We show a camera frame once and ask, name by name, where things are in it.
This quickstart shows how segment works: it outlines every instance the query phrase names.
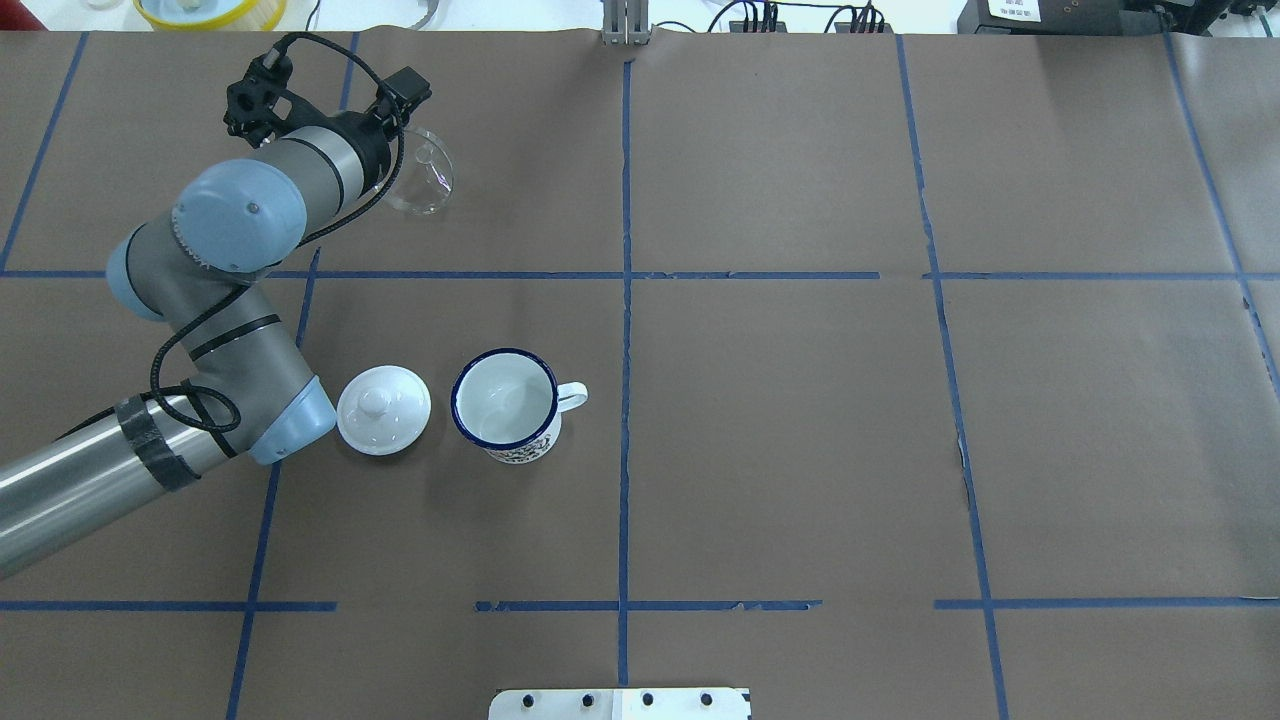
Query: white bracket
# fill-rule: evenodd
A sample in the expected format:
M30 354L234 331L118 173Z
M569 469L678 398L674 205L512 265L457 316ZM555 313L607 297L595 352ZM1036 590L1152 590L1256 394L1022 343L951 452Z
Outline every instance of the white bracket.
M503 691L489 720L750 720L742 688Z
M649 0L604 0L604 28L600 35L605 45L648 45L653 28L649 27Z

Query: round lid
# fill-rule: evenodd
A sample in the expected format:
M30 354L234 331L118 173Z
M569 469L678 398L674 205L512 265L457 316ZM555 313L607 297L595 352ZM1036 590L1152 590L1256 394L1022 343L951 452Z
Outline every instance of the round lid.
M422 434L431 395L422 378L397 365L356 375L338 398L338 432L365 455L390 455Z

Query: mug handle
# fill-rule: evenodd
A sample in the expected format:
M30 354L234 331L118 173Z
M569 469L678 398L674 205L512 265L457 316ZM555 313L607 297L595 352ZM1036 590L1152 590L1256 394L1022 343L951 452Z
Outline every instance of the mug handle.
M568 413L586 402L586 386L582 383L564 383L556 388L557 413Z

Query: clear glass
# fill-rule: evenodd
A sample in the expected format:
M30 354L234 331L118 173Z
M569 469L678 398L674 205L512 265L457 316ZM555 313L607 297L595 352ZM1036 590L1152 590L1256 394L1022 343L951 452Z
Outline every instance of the clear glass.
M453 195L453 160L444 142L429 129L404 129L404 164L387 193L387 204L412 215L430 215Z

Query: red object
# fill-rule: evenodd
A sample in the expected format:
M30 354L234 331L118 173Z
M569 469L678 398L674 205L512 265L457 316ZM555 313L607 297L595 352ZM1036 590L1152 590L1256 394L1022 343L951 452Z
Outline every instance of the red object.
M0 29L49 29L18 0L0 0Z

